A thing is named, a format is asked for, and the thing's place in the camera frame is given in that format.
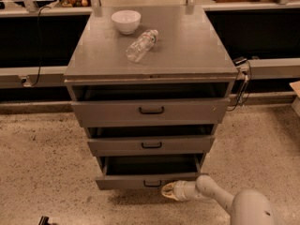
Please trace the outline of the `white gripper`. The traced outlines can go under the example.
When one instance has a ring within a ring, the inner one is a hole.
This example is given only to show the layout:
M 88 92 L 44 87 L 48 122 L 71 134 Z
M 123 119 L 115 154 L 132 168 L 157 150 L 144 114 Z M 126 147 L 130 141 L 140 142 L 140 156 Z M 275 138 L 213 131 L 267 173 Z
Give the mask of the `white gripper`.
M 195 181 L 177 181 L 163 186 L 161 194 L 168 199 L 183 202 L 195 200 L 199 190 Z

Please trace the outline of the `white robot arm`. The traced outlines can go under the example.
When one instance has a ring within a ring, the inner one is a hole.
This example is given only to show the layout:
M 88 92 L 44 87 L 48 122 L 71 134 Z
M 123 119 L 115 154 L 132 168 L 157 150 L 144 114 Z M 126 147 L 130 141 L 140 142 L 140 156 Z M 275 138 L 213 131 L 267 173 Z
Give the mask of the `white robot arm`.
M 179 202 L 213 199 L 230 216 L 230 225 L 287 225 L 275 206 L 259 191 L 244 189 L 232 195 L 206 174 L 195 181 L 171 182 L 161 189 L 161 194 Z

